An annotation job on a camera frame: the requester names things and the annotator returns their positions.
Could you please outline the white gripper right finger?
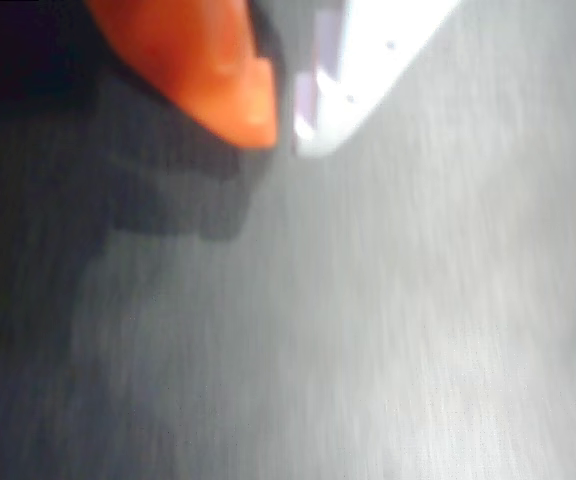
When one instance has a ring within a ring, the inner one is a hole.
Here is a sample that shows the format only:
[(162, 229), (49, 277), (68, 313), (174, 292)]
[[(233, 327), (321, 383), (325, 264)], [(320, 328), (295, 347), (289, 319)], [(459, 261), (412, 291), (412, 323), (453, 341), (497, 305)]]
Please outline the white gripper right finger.
[(360, 0), (318, 9), (311, 66), (294, 79), (295, 153), (322, 158), (347, 142), (457, 5)]

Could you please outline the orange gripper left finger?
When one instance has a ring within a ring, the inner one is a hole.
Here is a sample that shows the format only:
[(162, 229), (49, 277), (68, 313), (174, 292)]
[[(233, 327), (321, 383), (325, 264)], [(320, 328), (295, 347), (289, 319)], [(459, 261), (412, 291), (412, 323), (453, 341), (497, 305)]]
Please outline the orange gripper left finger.
[(256, 48), (245, 1), (95, 0), (86, 4), (114, 53), (222, 140), (277, 142), (273, 65)]

